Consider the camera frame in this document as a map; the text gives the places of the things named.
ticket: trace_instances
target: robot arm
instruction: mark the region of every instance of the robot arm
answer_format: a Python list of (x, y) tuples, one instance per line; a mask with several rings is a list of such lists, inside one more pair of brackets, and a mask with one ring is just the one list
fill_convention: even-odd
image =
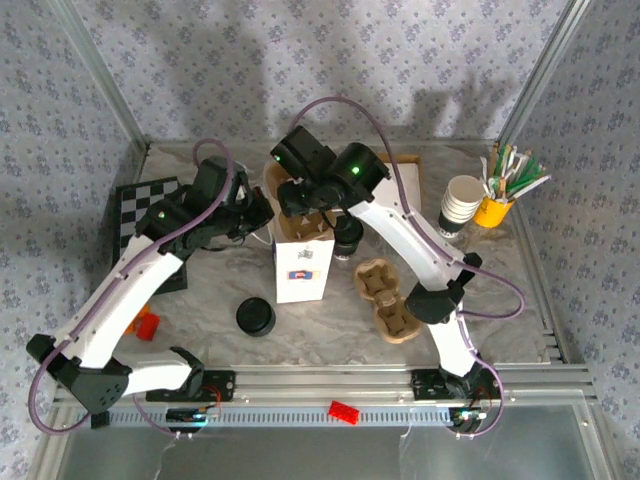
[[(128, 394), (167, 389), (193, 396), (200, 389), (204, 366), (182, 348), (115, 355), (114, 349), (151, 295), (195, 250), (207, 246), (215, 236), (236, 240), (266, 225), (273, 217), (269, 202), (259, 188), (249, 189), (246, 174), (238, 168), (229, 194), (207, 220), (151, 252), (125, 277), (120, 272), (154, 241), (204, 212), (222, 190), (225, 176), (221, 159), (204, 160), (193, 185), (181, 187), (147, 209), (116, 266), (73, 319), (54, 337), (38, 334), (27, 344), (27, 351), (42, 363), (62, 341), (71, 340), (48, 372), (90, 413), (104, 412)], [(121, 281), (106, 301), (98, 303), (114, 278)], [(70, 338), (70, 332), (95, 308), (91, 322), (77, 337)]]
[[(336, 206), (369, 224), (404, 258), (418, 277), (406, 308), (426, 323), (438, 348), (440, 370), (449, 391), (466, 398), (481, 366), (463, 338), (466, 326), (457, 313), (464, 285), (473, 278), (442, 259), (415, 231), (401, 209), (398, 186), (368, 147), (352, 143), (336, 156), (303, 127), (293, 129), (271, 155), (294, 178), (278, 189), (287, 216), (326, 211)], [(414, 219), (451, 257), (479, 267), (480, 257), (464, 255), (442, 239), (415, 209)]]

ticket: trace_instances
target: red lego brick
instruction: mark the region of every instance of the red lego brick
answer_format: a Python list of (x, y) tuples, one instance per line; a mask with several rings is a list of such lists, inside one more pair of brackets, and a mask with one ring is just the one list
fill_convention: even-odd
[(329, 415), (351, 425), (357, 425), (360, 418), (360, 410), (344, 403), (333, 401), (331, 402), (331, 408), (329, 408)]
[(156, 330), (158, 329), (158, 324), (160, 323), (160, 317), (154, 315), (153, 313), (147, 313), (140, 322), (140, 326), (138, 327), (138, 331), (136, 332), (136, 337), (140, 340), (146, 340), (150, 342), (153, 340), (153, 336), (156, 334)]

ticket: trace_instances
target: chessboard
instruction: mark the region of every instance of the chessboard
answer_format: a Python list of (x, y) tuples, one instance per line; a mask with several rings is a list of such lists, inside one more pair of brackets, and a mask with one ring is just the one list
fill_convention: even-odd
[[(168, 177), (116, 188), (113, 265), (118, 262), (127, 248), (129, 239), (136, 234), (136, 223), (144, 216), (149, 205), (162, 200), (179, 186), (176, 177)], [(186, 264), (182, 264), (177, 272), (160, 285), (155, 295), (185, 288), (187, 288), (187, 267)]]

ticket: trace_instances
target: white paper cup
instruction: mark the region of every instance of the white paper cup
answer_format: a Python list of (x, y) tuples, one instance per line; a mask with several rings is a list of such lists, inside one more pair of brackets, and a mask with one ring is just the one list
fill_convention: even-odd
[(451, 212), (451, 213), (457, 213), (459, 215), (466, 215), (469, 212), (475, 212), (478, 207), (480, 206), (482, 202), (478, 202), (475, 205), (467, 205), (465, 207), (459, 207), (457, 205), (451, 205), (451, 203), (449, 202), (448, 199), (443, 198), (442, 199), (442, 204), (440, 205), (441, 208), (446, 209), (447, 211)]
[(440, 205), (440, 234), (448, 238), (458, 235), (464, 224), (475, 215), (484, 196), (484, 188), (477, 178), (460, 175), (451, 179)]

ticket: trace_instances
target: wall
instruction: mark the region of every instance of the wall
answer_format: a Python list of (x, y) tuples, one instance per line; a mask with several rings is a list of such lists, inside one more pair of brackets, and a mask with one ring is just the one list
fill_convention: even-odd
[[(340, 93), (415, 141), (496, 138), (566, 1), (74, 3), (153, 140), (279, 138)], [(347, 107), (311, 118), (325, 138), (370, 132)]]
[(555, 306), (640, 478), (640, 6), (595, 2), (518, 139), (554, 175), (526, 202)]
[[(0, 7), (0, 478), (24, 478), (39, 434), (25, 345), (84, 303), (110, 261), (105, 207), (139, 155), (45, 2)], [(52, 382), (38, 395), (50, 406)]]

